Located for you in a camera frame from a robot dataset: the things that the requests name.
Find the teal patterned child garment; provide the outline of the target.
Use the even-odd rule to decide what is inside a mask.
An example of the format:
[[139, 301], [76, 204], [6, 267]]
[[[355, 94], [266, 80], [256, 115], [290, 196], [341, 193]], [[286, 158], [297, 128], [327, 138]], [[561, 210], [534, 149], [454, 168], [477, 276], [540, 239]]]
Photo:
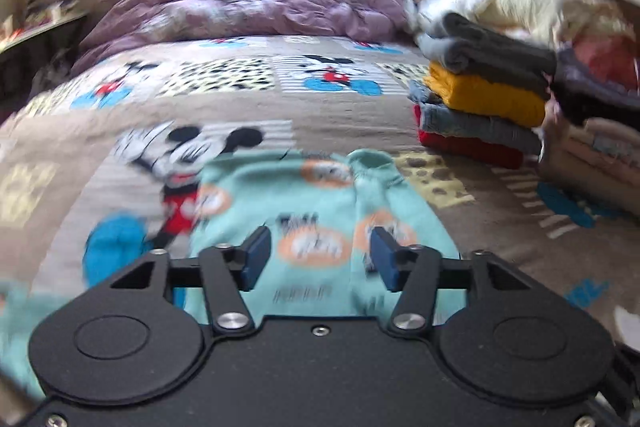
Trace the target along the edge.
[[[191, 221], [175, 221], [189, 239], [188, 257], [209, 246], [239, 245], [256, 228], [271, 232], [271, 255], [257, 285], [243, 298], [254, 320], [265, 315], [390, 316], [398, 295], [386, 291], [369, 262], [375, 227], [400, 245], [423, 244], [442, 257], [459, 251], [442, 222], [402, 176], [394, 158], [377, 150], [346, 157], [303, 150], [236, 153], [209, 161], [196, 176]], [[152, 233], [129, 212], [112, 213], [66, 251], [84, 247], [88, 287], [104, 281], [151, 248]], [[1, 311], [1, 375], [35, 400], [43, 397], [29, 365], [32, 331], [70, 297], [9, 291]]]

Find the white cream clothes pile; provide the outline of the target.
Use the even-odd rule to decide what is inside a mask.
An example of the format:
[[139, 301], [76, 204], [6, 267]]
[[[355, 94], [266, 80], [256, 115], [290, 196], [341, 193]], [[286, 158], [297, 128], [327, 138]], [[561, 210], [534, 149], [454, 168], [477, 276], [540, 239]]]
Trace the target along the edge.
[[549, 49], [579, 37], [636, 38], [615, 0], [405, 0], [408, 27], [415, 35], [449, 12]]

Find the cluttered side shelf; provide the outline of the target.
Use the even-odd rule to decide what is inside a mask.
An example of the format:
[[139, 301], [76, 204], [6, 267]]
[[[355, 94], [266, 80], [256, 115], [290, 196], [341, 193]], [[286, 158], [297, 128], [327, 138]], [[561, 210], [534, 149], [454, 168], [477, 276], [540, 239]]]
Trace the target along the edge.
[[67, 75], [89, 13], [78, 0], [30, 0], [24, 24], [1, 40], [1, 113], [15, 112]]

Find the purple pink folded clothes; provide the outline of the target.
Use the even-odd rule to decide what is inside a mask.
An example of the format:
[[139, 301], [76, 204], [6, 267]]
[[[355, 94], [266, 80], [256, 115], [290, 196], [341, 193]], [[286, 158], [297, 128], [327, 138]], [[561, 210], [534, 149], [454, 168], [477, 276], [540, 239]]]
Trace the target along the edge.
[[582, 37], [563, 44], [556, 58], [542, 125], [542, 175], [637, 216], [638, 44]]

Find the blue grey folded jeans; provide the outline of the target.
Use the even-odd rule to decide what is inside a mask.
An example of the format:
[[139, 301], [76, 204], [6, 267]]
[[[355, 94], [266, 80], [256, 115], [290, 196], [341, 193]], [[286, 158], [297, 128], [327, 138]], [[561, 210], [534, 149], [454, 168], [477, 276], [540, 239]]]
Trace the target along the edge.
[[480, 141], [515, 148], [529, 156], [541, 152], [541, 142], [533, 130], [508, 120], [480, 116], [448, 108], [423, 83], [411, 80], [408, 98], [418, 110], [419, 129], [441, 136], [479, 139]]

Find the red folded garment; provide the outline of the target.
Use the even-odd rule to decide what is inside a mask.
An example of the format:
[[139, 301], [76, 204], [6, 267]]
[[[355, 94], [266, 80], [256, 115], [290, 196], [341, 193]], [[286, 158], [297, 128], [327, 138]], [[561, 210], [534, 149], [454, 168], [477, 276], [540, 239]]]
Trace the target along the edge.
[[518, 169], [523, 165], [526, 155], [515, 148], [490, 144], [479, 139], [454, 138], [453, 136], [425, 132], [419, 129], [418, 110], [414, 105], [413, 115], [418, 125], [419, 142], [427, 148], [434, 148], [434, 150], [440, 150], [446, 154], [463, 156], [496, 167]]

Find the purple crumpled duvet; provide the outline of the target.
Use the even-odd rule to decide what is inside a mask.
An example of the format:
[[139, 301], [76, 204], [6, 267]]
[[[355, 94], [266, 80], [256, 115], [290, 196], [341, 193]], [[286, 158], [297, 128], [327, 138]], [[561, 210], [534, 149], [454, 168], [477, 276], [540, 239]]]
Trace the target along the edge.
[[163, 42], [269, 35], [378, 42], [406, 26], [405, 0], [122, 0], [81, 41], [74, 71]]

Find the yellow folded sweater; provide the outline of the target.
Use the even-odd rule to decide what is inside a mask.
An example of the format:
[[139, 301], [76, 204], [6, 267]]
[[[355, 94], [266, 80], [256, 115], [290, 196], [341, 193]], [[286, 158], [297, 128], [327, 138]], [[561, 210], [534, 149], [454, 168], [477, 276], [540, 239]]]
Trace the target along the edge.
[[458, 112], [499, 117], [529, 129], [539, 127], [546, 115], [546, 101], [532, 91], [490, 82], [479, 75], [457, 75], [437, 63], [428, 65], [423, 82], [442, 103]]

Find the dark grey folded garment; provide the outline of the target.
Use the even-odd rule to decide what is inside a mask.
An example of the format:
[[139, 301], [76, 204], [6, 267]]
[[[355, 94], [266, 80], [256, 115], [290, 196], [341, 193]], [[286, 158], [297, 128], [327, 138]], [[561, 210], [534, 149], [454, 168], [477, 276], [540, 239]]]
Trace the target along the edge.
[[477, 75], [550, 98], [548, 78], [555, 72], [555, 54], [498, 34], [464, 16], [448, 12], [428, 23], [414, 37], [433, 63], [456, 75]]

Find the Mickey Mouse bed blanket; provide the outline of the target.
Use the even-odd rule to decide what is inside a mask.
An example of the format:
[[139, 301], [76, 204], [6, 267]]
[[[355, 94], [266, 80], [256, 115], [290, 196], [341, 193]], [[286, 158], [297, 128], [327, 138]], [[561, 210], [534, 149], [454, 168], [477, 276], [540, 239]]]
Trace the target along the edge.
[[459, 251], [493, 251], [636, 345], [638, 218], [562, 194], [532, 165], [422, 146], [408, 86], [426, 72], [412, 49], [314, 37], [164, 43], [110, 57], [2, 124], [2, 277], [73, 296], [99, 221], [130, 212], [158, 229], [162, 187], [113, 157], [123, 133], [149, 130], [160, 155], [184, 124], [216, 142], [255, 127], [265, 148], [389, 153]]

